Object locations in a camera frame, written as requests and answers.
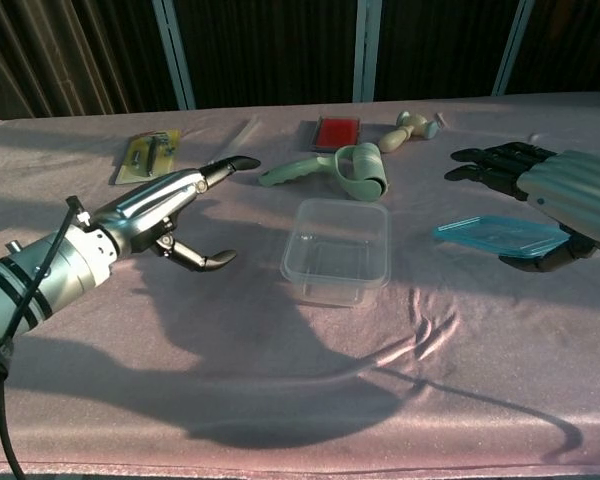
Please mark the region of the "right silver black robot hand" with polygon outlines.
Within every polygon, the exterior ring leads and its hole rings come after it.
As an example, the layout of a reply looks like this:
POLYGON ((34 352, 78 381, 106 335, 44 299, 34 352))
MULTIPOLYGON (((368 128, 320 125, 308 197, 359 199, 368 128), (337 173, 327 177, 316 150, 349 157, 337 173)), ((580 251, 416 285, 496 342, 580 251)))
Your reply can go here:
POLYGON ((460 165, 445 173, 446 180, 480 183, 524 201, 568 235, 540 257, 501 255, 501 262, 520 271, 545 273, 600 251, 600 156, 509 142, 458 150, 450 158, 460 165))

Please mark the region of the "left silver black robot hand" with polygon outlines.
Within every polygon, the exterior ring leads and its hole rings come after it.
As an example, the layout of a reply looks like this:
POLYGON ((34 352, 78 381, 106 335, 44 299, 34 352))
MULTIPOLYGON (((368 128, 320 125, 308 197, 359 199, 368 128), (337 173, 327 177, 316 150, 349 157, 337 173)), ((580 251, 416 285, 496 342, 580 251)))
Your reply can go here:
POLYGON ((120 258, 152 250, 190 271, 219 270, 235 259, 236 252, 224 250, 204 256, 176 240, 178 216, 198 196, 227 177, 260 165, 255 158, 238 155, 200 168, 171 172, 94 211, 91 224, 112 240, 120 258))

